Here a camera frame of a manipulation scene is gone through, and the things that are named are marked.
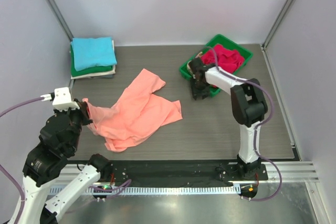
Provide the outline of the salmon pink t shirt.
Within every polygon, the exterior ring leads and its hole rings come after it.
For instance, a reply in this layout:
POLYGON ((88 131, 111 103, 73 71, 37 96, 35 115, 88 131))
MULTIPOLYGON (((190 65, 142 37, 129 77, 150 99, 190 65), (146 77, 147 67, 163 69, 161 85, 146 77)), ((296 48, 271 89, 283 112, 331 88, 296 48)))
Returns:
POLYGON ((158 75, 142 69, 110 108, 83 98, 92 120, 88 128, 104 137, 107 150, 115 153, 143 143, 160 127, 183 119, 179 100, 171 102, 154 94, 165 85, 158 75))

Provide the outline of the red t shirt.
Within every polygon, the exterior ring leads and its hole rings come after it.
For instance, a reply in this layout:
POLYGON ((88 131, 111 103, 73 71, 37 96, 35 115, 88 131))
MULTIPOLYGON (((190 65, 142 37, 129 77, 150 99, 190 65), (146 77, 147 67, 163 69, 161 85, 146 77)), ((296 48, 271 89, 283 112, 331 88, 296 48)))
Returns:
MULTIPOLYGON (((216 44, 213 49, 217 56, 218 66, 229 73, 234 73, 245 61, 244 57, 235 49, 229 50, 220 44, 216 44)), ((201 60, 206 65, 215 63, 214 52, 209 49, 202 54, 201 60)))

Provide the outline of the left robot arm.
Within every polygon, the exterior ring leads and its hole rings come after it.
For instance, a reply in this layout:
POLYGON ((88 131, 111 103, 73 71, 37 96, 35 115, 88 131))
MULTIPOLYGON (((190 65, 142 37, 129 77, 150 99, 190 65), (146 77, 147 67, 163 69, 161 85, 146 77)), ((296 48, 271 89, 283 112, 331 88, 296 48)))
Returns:
POLYGON ((59 194, 48 200, 50 189, 78 148, 82 127, 92 123, 86 102, 74 100, 64 109, 54 109, 40 130, 39 144, 27 155, 23 184, 13 182, 19 200, 8 223, 58 223, 71 205, 95 182, 106 182, 112 162, 93 154, 82 171, 59 194))

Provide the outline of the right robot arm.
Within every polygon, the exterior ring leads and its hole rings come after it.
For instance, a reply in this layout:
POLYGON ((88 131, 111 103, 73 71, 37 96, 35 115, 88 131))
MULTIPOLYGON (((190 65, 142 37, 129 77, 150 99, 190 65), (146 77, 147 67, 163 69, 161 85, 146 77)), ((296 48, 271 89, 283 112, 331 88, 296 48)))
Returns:
POLYGON ((257 79, 239 78, 211 63, 206 65, 195 58, 187 64, 194 100, 210 95, 215 86, 230 95, 233 117, 240 128, 240 149, 236 172, 241 179, 255 177, 261 168, 259 153, 259 124, 268 111, 267 103, 257 79))

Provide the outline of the green plastic tray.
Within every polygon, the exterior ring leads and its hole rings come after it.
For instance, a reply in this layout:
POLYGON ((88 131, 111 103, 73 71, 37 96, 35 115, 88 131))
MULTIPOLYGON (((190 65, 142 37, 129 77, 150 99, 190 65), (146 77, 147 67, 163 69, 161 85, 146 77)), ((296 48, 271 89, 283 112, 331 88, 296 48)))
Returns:
MULTIPOLYGON (((239 72, 239 70, 246 65, 246 63, 253 57, 253 53, 250 52, 249 50, 245 49, 244 47, 238 45, 237 43, 233 42, 232 40, 228 39, 227 37, 221 35, 221 34, 217 34, 216 36, 214 36, 205 46, 204 48, 201 50, 204 53, 206 53, 210 47, 213 48, 216 44, 220 44, 222 45, 224 48, 229 49, 229 50, 237 50, 241 56, 244 57, 245 61, 242 64, 242 66, 240 68, 238 68, 234 73, 234 75, 237 75, 237 73, 239 72)), ((179 67, 179 72, 182 75, 182 77, 184 79, 186 79, 187 81, 190 81, 190 79, 192 78, 192 75, 190 75, 187 71, 186 65, 189 61, 192 60, 192 58, 194 58, 198 53, 194 54, 193 56, 190 57, 190 59, 188 59, 186 62, 184 62, 180 67, 179 67)))

